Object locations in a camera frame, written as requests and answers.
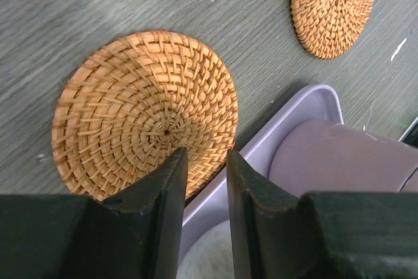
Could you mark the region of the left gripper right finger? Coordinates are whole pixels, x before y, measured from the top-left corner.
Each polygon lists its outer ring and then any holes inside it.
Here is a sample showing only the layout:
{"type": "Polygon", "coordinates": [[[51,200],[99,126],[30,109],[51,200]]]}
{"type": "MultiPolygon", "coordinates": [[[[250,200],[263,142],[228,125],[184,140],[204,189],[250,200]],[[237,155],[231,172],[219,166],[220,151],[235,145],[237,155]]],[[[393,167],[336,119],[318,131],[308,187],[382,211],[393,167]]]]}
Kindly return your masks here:
{"type": "Polygon", "coordinates": [[[416,278],[417,194],[287,193],[227,154],[236,278],[416,278]]]}

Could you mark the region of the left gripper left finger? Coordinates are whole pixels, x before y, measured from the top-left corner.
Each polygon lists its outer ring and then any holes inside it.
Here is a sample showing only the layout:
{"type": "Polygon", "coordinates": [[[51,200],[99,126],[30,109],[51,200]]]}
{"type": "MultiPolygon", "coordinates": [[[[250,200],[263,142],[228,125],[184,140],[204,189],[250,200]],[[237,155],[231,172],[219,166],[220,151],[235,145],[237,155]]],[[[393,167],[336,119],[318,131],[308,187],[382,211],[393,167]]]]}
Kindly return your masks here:
{"type": "Polygon", "coordinates": [[[187,150],[96,201],[81,195],[1,196],[2,278],[174,278],[187,150]]]}

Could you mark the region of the purple glass mug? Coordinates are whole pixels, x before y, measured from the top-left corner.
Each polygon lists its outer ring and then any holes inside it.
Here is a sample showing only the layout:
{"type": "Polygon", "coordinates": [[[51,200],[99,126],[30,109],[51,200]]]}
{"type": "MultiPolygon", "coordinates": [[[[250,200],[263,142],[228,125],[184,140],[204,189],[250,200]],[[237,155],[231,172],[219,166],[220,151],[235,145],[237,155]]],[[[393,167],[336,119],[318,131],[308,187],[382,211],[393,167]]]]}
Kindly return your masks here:
{"type": "Polygon", "coordinates": [[[284,138],[268,177],[297,197],[308,191],[416,192],[417,149],[312,119],[284,138]]]}

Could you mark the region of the woven rattan coaster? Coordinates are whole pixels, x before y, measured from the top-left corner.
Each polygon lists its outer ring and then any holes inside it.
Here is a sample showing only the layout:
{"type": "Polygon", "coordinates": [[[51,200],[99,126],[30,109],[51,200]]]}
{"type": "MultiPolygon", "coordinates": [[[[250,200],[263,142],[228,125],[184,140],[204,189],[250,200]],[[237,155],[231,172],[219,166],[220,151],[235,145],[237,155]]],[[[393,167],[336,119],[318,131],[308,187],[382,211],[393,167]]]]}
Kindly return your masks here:
{"type": "Polygon", "coordinates": [[[146,31],[79,66],[57,101],[52,152],[69,190],[101,201],[184,147],[191,199],[223,168],[237,126],[238,96],[223,60],[187,35],[146,31]]]}
{"type": "Polygon", "coordinates": [[[301,45],[319,59],[347,52],[366,25],[374,0],[290,0],[301,45]]]}

